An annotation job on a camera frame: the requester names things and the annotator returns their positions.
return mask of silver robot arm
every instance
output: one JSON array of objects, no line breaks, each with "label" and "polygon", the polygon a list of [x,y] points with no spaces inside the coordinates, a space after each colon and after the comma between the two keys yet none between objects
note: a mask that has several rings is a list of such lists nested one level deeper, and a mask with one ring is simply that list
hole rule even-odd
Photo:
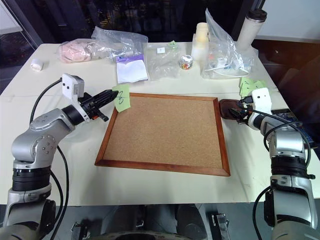
[{"label": "silver robot arm", "polygon": [[[252,91],[249,99],[246,103],[253,110],[271,115],[271,99],[267,88]],[[265,136],[283,122],[253,112],[247,124]],[[318,216],[310,180],[315,176],[307,174],[301,134],[287,125],[272,131],[267,140],[272,175],[271,189],[265,193],[264,219],[274,227],[272,240],[320,240],[320,234],[315,230]]]},{"label": "silver robot arm", "polygon": [[84,93],[84,82],[64,74],[63,94],[72,102],[33,120],[26,132],[12,144],[13,177],[8,191],[0,239],[42,239],[55,225],[56,203],[51,194],[51,165],[59,142],[81,122],[108,117],[99,108],[112,102],[118,91],[105,90],[95,96]]}]

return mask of plastic bag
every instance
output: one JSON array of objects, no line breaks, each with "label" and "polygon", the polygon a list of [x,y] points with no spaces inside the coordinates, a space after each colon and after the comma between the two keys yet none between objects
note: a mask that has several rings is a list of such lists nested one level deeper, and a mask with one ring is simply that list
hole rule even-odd
[{"label": "plastic bag", "polygon": [[251,49],[237,51],[232,37],[217,24],[205,10],[209,30],[209,52],[201,76],[205,79],[239,78],[247,76],[254,64],[256,53]]},{"label": "plastic bag", "polygon": [[95,27],[91,38],[106,44],[109,55],[116,61],[116,57],[130,57],[144,53],[144,47],[148,43],[148,37],[133,32],[105,30]]},{"label": "plastic bag", "polygon": [[150,80],[177,78],[180,57],[181,50],[175,41],[162,45],[150,44],[146,49],[146,65]]},{"label": "plastic bag", "polygon": [[79,63],[107,58],[111,52],[106,44],[93,39],[75,39],[63,42],[58,48],[58,58],[64,63]]}]

